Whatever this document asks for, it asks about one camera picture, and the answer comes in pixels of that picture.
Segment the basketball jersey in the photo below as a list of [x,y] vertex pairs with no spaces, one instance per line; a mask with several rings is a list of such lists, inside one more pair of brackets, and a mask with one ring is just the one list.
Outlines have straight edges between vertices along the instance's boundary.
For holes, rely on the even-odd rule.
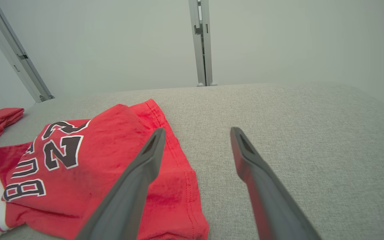
[[32,143],[0,147],[0,234],[26,223],[74,239],[160,127],[166,145],[138,239],[206,239],[195,172],[153,100],[116,105],[91,120],[48,124]]

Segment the gray fabric surface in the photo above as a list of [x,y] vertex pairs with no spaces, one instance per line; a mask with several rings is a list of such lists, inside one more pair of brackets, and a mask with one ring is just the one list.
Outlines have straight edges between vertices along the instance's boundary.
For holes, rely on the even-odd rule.
[[[257,239],[230,127],[242,128],[321,237],[384,239],[384,105],[342,85],[232,85],[54,99],[25,111],[0,146],[32,141],[47,123],[92,118],[153,98],[196,171],[209,239]],[[0,239],[53,239],[26,226]]]

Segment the black lettering with white outline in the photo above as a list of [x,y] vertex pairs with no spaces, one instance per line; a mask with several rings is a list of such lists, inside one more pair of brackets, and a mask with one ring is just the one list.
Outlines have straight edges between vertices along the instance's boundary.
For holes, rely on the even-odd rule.
[[84,136],[66,136],[60,138],[60,149],[53,140],[44,144],[44,163],[49,171],[59,168],[58,161],[61,161],[67,168],[78,166],[78,151]]
[[67,134],[70,134],[70,133],[73,133],[73,132],[79,132],[82,129],[88,127],[88,123],[90,123],[90,121],[91,120],[87,121],[86,123],[82,124],[79,127],[75,127],[72,124],[64,122],[64,121],[52,123],[52,124],[50,124],[47,127],[47,129],[45,130],[44,134],[41,136],[41,139],[44,140],[44,139],[49,138],[50,135],[54,132],[54,130],[55,130],[54,127],[55,126],[60,126],[61,127],[61,128],[59,128],[60,131],[62,131],[64,133],[67,133]]
[[14,178],[21,178],[21,177],[29,176],[29,175],[35,174],[39,170],[36,158],[32,158],[29,160],[19,162],[17,164],[16,168],[23,168],[24,169],[26,166],[30,166],[29,169],[14,172],[13,175],[11,176],[11,178],[14,179]]
[[[24,187],[33,186],[34,189],[24,190]],[[9,194],[9,191],[14,189],[14,193]],[[5,188],[3,198],[7,202],[24,196],[36,195],[38,197],[45,196],[46,191],[44,182],[41,179],[33,179],[29,181],[10,184]]]

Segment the red jersey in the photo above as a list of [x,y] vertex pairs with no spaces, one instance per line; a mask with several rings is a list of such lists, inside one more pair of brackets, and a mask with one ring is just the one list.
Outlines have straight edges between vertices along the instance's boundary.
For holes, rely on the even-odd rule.
[[195,172],[153,100],[116,105],[91,120],[52,123],[32,143],[0,147],[0,233],[26,223],[74,239],[160,127],[166,145],[138,239],[206,239]]

